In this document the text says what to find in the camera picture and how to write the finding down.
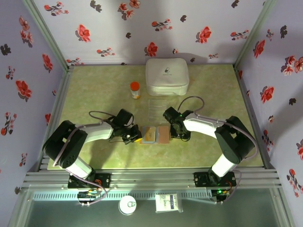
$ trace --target small bottle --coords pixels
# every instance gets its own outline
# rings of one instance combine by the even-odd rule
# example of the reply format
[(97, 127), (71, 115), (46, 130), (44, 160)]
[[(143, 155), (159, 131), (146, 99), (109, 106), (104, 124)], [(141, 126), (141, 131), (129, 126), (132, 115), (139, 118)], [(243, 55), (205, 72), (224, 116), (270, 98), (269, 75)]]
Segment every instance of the small bottle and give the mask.
[(140, 85), (138, 82), (131, 83), (131, 92), (132, 92), (132, 98), (134, 99), (140, 98)]

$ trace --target cable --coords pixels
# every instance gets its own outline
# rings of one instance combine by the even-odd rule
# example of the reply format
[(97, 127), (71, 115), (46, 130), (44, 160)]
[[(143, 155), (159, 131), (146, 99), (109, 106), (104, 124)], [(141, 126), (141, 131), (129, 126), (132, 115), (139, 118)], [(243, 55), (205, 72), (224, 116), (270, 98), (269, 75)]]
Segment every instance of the cable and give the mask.
[(213, 199), (210, 199), (210, 201), (208, 201), (208, 200), (203, 200), (203, 199), (186, 198), (186, 200), (217, 205), (217, 202), (215, 202)]
[(241, 133), (244, 134), (248, 139), (250, 139), (251, 142), (254, 144), (254, 146), (255, 146), (255, 148), (256, 148), (256, 152), (255, 152), (253, 155), (244, 158), (243, 160), (252, 159), (252, 158), (254, 158), (254, 157), (259, 153), (259, 148), (258, 148), (257, 142), (256, 142), (255, 139), (254, 139), (251, 135), (249, 135), (246, 131), (244, 131), (244, 130), (238, 128), (237, 126), (234, 126), (233, 124), (230, 124), (230, 123), (228, 123), (228, 122), (225, 122), (225, 121), (218, 120), (218, 122), (223, 123), (223, 124), (226, 124), (226, 125), (228, 125), (228, 126), (234, 128), (235, 130), (241, 132)]
[(73, 134), (75, 134), (75, 132), (79, 129), (85, 128), (85, 127), (90, 127), (90, 126), (99, 126), (102, 125), (103, 120), (100, 123), (95, 123), (95, 124), (85, 124), (85, 125), (80, 125), (77, 128), (75, 128), (70, 135), (68, 136), (66, 142), (64, 143), (63, 147), (61, 148), (59, 154), (57, 155), (56, 159), (53, 162), (53, 167), (55, 167), (57, 165), (57, 162), (59, 161), (59, 159), (61, 158), (62, 153), (64, 152), (67, 144), (69, 143), (69, 141), (71, 140), (71, 137), (73, 136)]
[(107, 197), (107, 191), (105, 190), (105, 188), (104, 188), (102, 185), (99, 185), (99, 184), (94, 183), (94, 182), (91, 182), (91, 181), (84, 180), (83, 178), (81, 178), (81, 177), (79, 177), (79, 176), (73, 174), (73, 173), (72, 173), (71, 171), (69, 171), (68, 169), (65, 169), (65, 170), (66, 170), (67, 172), (69, 172), (71, 175), (73, 175), (74, 177), (78, 178), (79, 180), (81, 180), (81, 181), (83, 181), (83, 182), (85, 182), (85, 183), (92, 184), (92, 185), (94, 185), (94, 186), (96, 186), (96, 187), (98, 187), (98, 188), (101, 188), (101, 189), (104, 191), (104, 194), (103, 194), (103, 196), (102, 196), (101, 198), (96, 199), (96, 200), (94, 200), (94, 201), (92, 201), (92, 202), (88, 202), (88, 203), (85, 204), (85, 203), (81, 203), (81, 202), (79, 201), (79, 202), (82, 204), (82, 206), (89, 206), (89, 205), (92, 205), (92, 204), (94, 204), (94, 203), (96, 203), (96, 202), (99, 202), (99, 201), (101, 201), (101, 200), (103, 200), (104, 198)]
[(229, 186), (230, 186), (230, 189), (228, 189), (228, 191), (230, 191), (231, 189), (232, 189), (232, 183), (230, 182), (230, 181), (226, 181), (228, 184), (229, 184)]
[(63, 147), (61, 148), (61, 150), (60, 150), (59, 154), (57, 155), (56, 159), (54, 160), (54, 162), (53, 162), (53, 167), (55, 167), (56, 164), (58, 163), (58, 161), (59, 161), (59, 159), (61, 158), (61, 155), (62, 155), (62, 153), (64, 152), (64, 150), (65, 150), (67, 144), (68, 144), (69, 141), (71, 140), (71, 137), (73, 136), (73, 134), (75, 134), (75, 132), (76, 132), (77, 130), (82, 129), (82, 128), (85, 128), (85, 127), (89, 127), (89, 126), (98, 126), (98, 125), (102, 125), (102, 124), (103, 124), (103, 119), (102, 119), (102, 118), (96, 117), (96, 116), (92, 115), (91, 113), (101, 113), (101, 114), (104, 113), (104, 114), (107, 114), (107, 115), (110, 115), (110, 116), (113, 116), (113, 117), (114, 117), (114, 115), (112, 115), (112, 114), (110, 114), (110, 113), (103, 112), (103, 111), (98, 111), (98, 110), (89, 111), (89, 116), (91, 116), (92, 118), (95, 118), (95, 119), (100, 120), (101, 123), (85, 124), (85, 125), (80, 125), (80, 126), (78, 126), (77, 128), (75, 128), (75, 129), (70, 133), (70, 135), (68, 136), (68, 138), (67, 138), (65, 144), (64, 144)]
[(100, 113), (100, 114), (103, 114), (103, 113), (104, 113), (104, 114), (107, 114), (107, 115), (109, 115), (109, 116), (115, 117), (114, 115), (112, 115), (112, 114), (110, 114), (110, 113), (106, 113), (106, 112), (99, 111), (99, 110), (92, 110), (92, 111), (89, 111), (89, 116), (91, 116), (92, 118), (95, 118), (95, 119), (101, 120), (101, 121), (103, 121), (103, 119), (102, 119), (102, 118), (100, 118), (100, 117), (96, 117), (96, 116), (92, 115), (91, 113)]
[[(179, 109), (180, 109), (181, 105), (184, 103), (184, 101), (187, 100), (187, 99), (189, 99), (189, 98), (198, 98), (198, 99), (200, 99), (200, 100), (203, 102), (202, 106), (194, 111), (195, 115), (196, 115), (197, 117), (200, 117), (200, 115), (197, 114), (197, 111), (203, 109), (203, 107), (204, 107), (204, 105), (205, 105), (205, 102), (204, 102), (203, 98), (201, 98), (201, 97), (199, 97), (199, 96), (189, 96), (189, 97), (183, 99), (183, 101), (180, 103), (180, 105), (179, 105), (177, 111), (179, 111)], [(204, 116), (203, 116), (203, 118), (209, 119), (209, 120), (213, 120), (213, 121), (217, 121), (217, 122), (220, 122), (220, 123), (222, 123), (222, 124), (226, 124), (226, 125), (228, 125), (229, 127), (232, 127), (232, 128), (234, 128), (235, 130), (241, 132), (242, 134), (244, 134), (247, 138), (249, 138), (249, 139), (251, 140), (251, 142), (254, 144), (254, 146), (255, 146), (255, 148), (256, 148), (256, 152), (255, 152), (253, 155), (244, 158), (243, 160), (252, 159), (252, 158), (254, 158), (254, 157), (259, 153), (259, 148), (258, 148), (258, 145), (257, 145), (256, 140), (255, 140), (251, 135), (249, 135), (246, 131), (240, 129), (240, 128), (237, 127), (237, 126), (234, 126), (233, 124), (230, 124), (230, 123), (225, 122), (225, 121), (222, 121), (222, 120), (217, 120), (217, 119), (215, 119), (215, 118), (204, 117)]]
[(233, 189), (232, 193), (230, 194), (230, 196), (228, 196), (228, 197), (223, 201), (223, 203), (224, 203), (224, 202), (227, 202), (227, 201), (234, 195), (236, 189), (238, 188), (238, 186), (239, 186), (239, 184), (240, 184), (240, 181), (241, 181), (241, 178), (242, 178), (242, 173), (241, 173), (239, 170), (237, 170), (237, 169), (234, 169), (234, 171), (238, 171), (238, 172), (239, 172), (239, 174), (240, 174), (239, 181), (238, 181), (237, 185), (234, 187), (234, 189)]
[(204, 105), (205, 105), (205, 102), (204, 102), (203, 98), (201, 98), (201, 97), (199, 97), (199, 96), (189, 96), (189, 97), (183, 99), (183, 101), (180, 103), (180, 105), (179, 105), (177, 111), (179, 111), (179, 109), (180, 109), (180, 107), (182, 106), (182, 104), (183, 104), (186, 100), (188, 100), (189, 98), (198, 98), (198, 99), (200, 99), (200, 100), (202, 101), (202, 103), (203, 103), (202, 106), (201, 106), (199, 109), (196, 109), (196, 110), (194, 111), (195, 114), (196, 114), (197, 111), (203, 109), (203, 107), (204, 107)]

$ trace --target orange lid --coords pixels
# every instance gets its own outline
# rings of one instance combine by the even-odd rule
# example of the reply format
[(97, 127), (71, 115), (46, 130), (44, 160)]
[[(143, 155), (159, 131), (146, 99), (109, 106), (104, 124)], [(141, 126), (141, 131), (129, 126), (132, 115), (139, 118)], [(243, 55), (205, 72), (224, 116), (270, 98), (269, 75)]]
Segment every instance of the orange lid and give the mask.
[(139, 85), (138, 82), (132, 82), (131, 83), (131, 90), (132, 91), (137, 91), (137, 90), (139, 90), (139, 88), (140, 88), (140, 85)]

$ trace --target black mount bracket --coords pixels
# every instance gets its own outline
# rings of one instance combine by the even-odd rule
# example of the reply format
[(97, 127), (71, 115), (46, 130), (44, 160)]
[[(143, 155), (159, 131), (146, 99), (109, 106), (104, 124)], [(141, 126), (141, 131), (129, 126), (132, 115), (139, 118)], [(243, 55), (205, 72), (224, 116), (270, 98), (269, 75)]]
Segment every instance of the black mount bracket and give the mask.
[(233, 187), (237, 185), (235, 174), (233, 172), (228, 172), (216, 184), (211, 181), (208, 172), (196, 172), (194, 173), (194, 182), (196, 187), (230, 187), (229, 182)]
[[(111, 182), (111, 174), (95, 174), (94, 176), (94, 183), (101, 184), (104, 188), (109, 188), (110, 182)], [(70, 175), (69, 181), (68, 181), (68, 188), (97, 188), (96, 186), (85, 183), (78, 178), (74, 177), (73, 175)]]

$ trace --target wooden block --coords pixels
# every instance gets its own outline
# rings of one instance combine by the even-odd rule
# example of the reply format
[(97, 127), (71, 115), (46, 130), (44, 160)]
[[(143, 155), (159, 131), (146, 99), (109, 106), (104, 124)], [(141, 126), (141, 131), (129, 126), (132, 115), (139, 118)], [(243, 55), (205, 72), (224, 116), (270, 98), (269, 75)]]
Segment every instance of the wooden block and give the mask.
[(146, 126), (144, 141), (155, 142), (156, 141), (156, 127)]
[(169, 126), (159, 126), (159, 139), (158, 144), (168, 144), (169, 143)]

